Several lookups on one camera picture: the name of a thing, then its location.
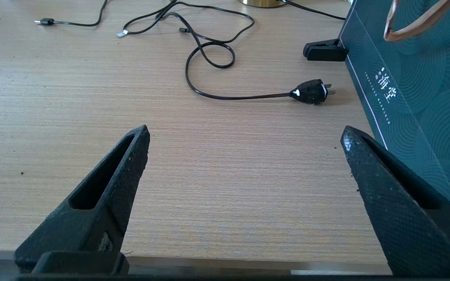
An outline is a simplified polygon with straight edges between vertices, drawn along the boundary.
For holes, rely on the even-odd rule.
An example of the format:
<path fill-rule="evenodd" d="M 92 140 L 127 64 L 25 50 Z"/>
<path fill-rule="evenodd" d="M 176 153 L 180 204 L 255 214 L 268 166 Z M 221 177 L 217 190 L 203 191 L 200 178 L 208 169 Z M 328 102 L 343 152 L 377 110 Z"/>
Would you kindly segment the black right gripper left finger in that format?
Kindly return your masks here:
<path fill-rule="evenodd" d="M 52 251 L 120 252 L 149 144 L 147 126 L 126 133 L 14 251 L 19 271 Z"/>

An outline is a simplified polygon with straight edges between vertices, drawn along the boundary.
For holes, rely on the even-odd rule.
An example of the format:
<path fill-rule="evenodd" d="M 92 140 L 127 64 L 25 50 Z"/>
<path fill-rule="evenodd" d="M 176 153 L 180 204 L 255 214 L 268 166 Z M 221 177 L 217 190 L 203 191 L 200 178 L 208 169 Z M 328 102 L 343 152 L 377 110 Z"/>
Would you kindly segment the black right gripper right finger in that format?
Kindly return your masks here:
<path fill-rule="evenodd" d="M 340 142 L 392 274 L 450 277 L 450 201 L 362 130 Z"/>

